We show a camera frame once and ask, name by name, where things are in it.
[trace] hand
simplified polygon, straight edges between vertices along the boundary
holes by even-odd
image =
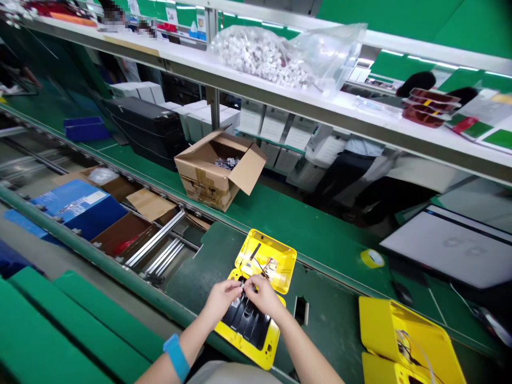
[[[270,282],[261,275],[252,275],[244,285],[244,291],[249,300],[264,314],[270,316],[277,325],[283,319],[288,311],[276,295]]]
[[[199,317],[209,322],[211,330],[222,320],[231,303],[242,296],[241,286],[242,282],[236,280],[226,280],[213,286],[206,305],[199,314]]]

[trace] blue box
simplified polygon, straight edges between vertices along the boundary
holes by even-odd
[[[64,132],[68,139],[77,142],[110,138],[110,132],[100,116],[65,119]]]
[[[81,229],[88,241],[127,214],[112,196],[82,180],[70,181],[32,199],[32,203],[44,205],[45,213],[60,217],[69,229]]]
[[[29,219],[27,219],[25,216],[23,216],[18,211],[15,211],[15,210],[5,211],[4,218],[9,220],[10,222],[13,222],[14,224],[20,226],[25,231],[30,232],[31,234],[33,234],[34,236],[36,236],[42,240],[45,240],[49,243],[53,243],[56,245],[65,246],[59,239],[50,235],[43,228],[35,225],[33,222],[31,222]]]

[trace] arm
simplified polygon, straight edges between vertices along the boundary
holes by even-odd
[[[253,275],[244,285],[249,300],[274,320],[283,335],[302,384],[338,383],[343,380],[306,335],[299,323],[277,298],[267,279]]]
[[[192,366],[206,338],[228,311],[231,303],[242,296],[241,282],[227,280],[213,286],[203,310],[180,336],[180,347]],[[167,353],[137,380],[136,384],[178,384],[180,380]]]

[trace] open cardboard box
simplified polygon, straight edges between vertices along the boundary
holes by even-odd
[[[121,243],[140,236],[150,226],[150,222],[128,212],[91,240],[91,243],[101,243],[101,250],[107,255],[115,257],[117,255],[114,254],[114,251]]]
[[[94,167],[86,168],[83,171],[72,172],[62,176],[57,176],[56,178],[53,179],[53,182],[58,186],[61,186],[69,183],[72,180],[82,180],[90,185],[103,189],[105,192],[108,192],[118,202],[123,201],[128,195],[131,195],[132,193],[137,191],[137,188],[121,175],[115,178],[114,180],[109,181],[106,184],[103,184],[102,186],[96,184],[94,181],[89,179],[89,175],[93,170],[99,167],[101,166],[97,165]]]
[[[228,157],[241,159],[232,171],[215,165]],[[240,189],[251,194],[267,156],[256,143],[218,129],[174,160],[188,197],[226,212]]]
[[[146,189],[140,189],[126,199],[149,222],[158,221],[159,224],[167,224],[176,214],[176,204],[155,195]]]

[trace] black pants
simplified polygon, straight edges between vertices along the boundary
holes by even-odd
[[[378,203],[363,216],[368,225],[378,224],[392,214],[430,200],[438,192],[408,181],[383,177],[374,181],[356,197],[355,205],[361,209]]]
[[[359,180],[372,166],[375,157],[361,158],[349,151],[341,152],[315,188],[311,202],[328,202],[353,182]]]

